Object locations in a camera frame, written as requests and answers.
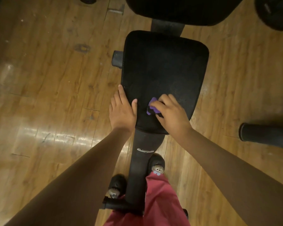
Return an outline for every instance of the forearm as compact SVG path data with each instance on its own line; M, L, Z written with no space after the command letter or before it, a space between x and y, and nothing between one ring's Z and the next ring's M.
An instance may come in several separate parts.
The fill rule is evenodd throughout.
M128 131L113 130L7 225L94 225L117 158L130 135Z
M249 226L283 225L283 185L190 129L177 139Z

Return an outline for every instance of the pink pants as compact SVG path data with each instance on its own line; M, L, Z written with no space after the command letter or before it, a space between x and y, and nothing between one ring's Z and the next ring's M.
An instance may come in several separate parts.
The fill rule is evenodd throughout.
M104 226L190 226L168 179L151 172L146 180L148 189L144 216L113 211Z

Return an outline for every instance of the hand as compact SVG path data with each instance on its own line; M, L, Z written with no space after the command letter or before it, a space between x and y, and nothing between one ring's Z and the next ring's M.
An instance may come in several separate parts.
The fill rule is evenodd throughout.
M109 118L112 129L124 129L133 132L137 118L137 99L130 106L122 85L114 93L109 105Z
M164 127L175 140L184 136L186 132L192 129L185 110L172 94L163 94L158 101L152 102L150 105L156 107L162 113L163 118L158 115L156 115L156 117L162 127Z

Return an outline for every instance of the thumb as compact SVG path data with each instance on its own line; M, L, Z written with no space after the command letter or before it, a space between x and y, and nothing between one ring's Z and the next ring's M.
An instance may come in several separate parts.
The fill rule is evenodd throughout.
M160 117L159 115L155 114L156 118L158 119L159 123L164 127L165 125L165 120L164 118Z
M132 101L131 107L132 107L133 114L136 116L137 115L137 99L134 99Z

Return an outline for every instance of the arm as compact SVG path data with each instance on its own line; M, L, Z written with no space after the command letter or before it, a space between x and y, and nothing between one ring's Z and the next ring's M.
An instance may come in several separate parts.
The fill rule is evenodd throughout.
M136 123L123 87L109 107L111 133L46 186L6 226L94 225L117 158Z
M219 147L192 129L173 95L151 104L167 132L203 167L235 211L249 226L283 225L283 184Z

